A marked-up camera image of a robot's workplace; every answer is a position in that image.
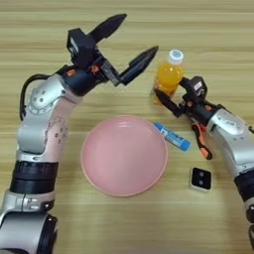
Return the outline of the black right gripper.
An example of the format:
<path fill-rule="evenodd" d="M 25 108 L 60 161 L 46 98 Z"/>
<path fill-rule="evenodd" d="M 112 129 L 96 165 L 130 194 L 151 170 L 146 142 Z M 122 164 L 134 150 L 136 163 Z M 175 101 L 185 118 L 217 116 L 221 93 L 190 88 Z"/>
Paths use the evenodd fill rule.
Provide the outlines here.
<path fill-rule="evenodd" d="M 168 108 L 176 117 L 180 117 L 183 113 L 190 115 L 205 115 L 205 103 L 203 100 L 194 100 L 187 95 L 183 96 L 183 101 L 180 103 L 180 108 L 175 102 L 163 91 L 156 89 L 155 93 L 161 103 Z"/>

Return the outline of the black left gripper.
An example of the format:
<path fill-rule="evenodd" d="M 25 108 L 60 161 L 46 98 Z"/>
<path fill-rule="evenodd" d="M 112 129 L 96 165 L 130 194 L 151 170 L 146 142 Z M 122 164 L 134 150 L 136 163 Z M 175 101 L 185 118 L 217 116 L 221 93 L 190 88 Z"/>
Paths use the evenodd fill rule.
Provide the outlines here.
<path fill-rule="evenodd" d="M 120 27 L 126 17 L 126 14 L 111 16 L 90 31 L 89 35 L 98 43 L 110 37 Z M 95 76 L 96 83 L 110 81 L 114 86 L 117 86 L 120 82 L 122 84 L 128 84 L 147 68 L 155 57 L 158 49 L 158 46 L 154 46 L 140 54 L 129 62 L 129 66 L 120 73 L 120 76 L 115 67 L 104 56 L 97 58 L 91 64 L 89 70 Z"/>

